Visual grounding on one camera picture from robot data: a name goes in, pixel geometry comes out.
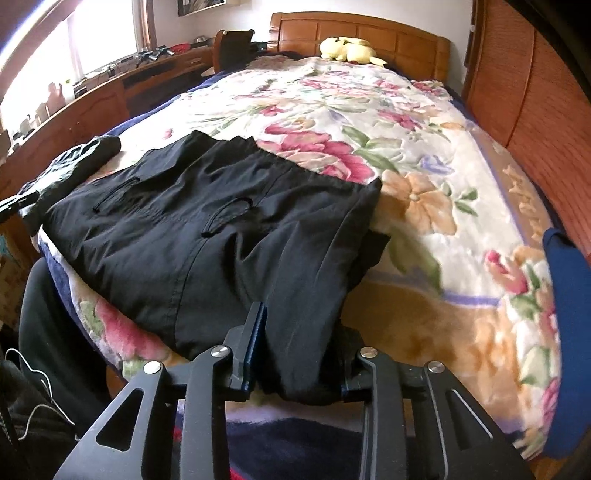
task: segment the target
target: floral blanket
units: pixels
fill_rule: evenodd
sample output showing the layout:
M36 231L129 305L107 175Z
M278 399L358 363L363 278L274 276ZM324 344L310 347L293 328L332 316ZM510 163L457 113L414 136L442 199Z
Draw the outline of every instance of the floral blanket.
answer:
M372 228L392 239L350 293L344 324L398 361L444 362L531 458L544 446L560 383L540 243L550 220L509 153L450 99L438 82L410 82L376 66L263 57L125 131L121 153L93 179L194 129L217 139L254 137L265 150L342 180L381 177ZM149 360L186 361L92 291L43 230L40 242L67 275L80 324L124 378ZM228 416L293 414L359 430L357 414L345 410L319 413L261 397L229 405Z

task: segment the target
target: yellow plush toy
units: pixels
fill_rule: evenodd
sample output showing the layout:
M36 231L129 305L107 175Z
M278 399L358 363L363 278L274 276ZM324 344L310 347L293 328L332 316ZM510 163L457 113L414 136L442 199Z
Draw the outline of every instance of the yellow plush toy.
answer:
M361 38L327 38L320 44L320 52L325 60L350 61L362 65L373 63L380 67L387 63L376 58L375 50L367 40Z

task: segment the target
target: wooden floor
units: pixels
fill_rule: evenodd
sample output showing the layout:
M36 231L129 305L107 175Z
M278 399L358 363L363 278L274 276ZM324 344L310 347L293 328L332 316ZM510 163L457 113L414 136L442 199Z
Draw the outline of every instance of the wooden floor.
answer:
M564 465L566 460L552 460L551 458L537 458L530 462L530 468L537 480L551 480Z

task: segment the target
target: folded black cloth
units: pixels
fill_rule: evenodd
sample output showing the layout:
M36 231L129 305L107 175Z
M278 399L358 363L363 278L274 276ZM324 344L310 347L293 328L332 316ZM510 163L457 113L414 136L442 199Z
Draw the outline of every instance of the folded black cloth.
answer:
M13 363L0 360L3 479L51 480L76 445L74 428L59 413L38 405L52 406Z
M55 158L35 180L25 183L19 194L38 191L37 202L20 210L27 232L34 236L46 211L68 195L121 151L119 137L94 137Z
M375 245L366 235L380 188L195 131L77 189L43 226L91 288L186 358L263 301L267 390L322 403L345 296L381 255L361 252Z

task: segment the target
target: dark clothing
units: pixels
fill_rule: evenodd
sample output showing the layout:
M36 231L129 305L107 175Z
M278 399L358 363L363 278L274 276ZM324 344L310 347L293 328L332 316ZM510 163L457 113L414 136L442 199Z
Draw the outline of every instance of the dark clothing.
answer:
M281 381L266 387L317 403L345 296L381 255L360 254L380 186L195 131L77 189L44 229L91 288L189 359L265 302L268 378Z
M43 216L55 203L68 195L121 150L119 137L94 137L55 158L35 179L25 183L18 194L39 192L33 205L22 208L20 215L29 235L39 231Z
M106 385L106 362L68 315L44 258L33 265L27 280L19 350L32 368L49 376L55 401L76 424L76 433L82 437L111 401ZM11 355L16 361L16 354ZM41 374L32 373L22 363L21 371L44 393Z
M15 364L0 360L2 479L51 480L76 445L71 424L38 405L50 406L51 402Z

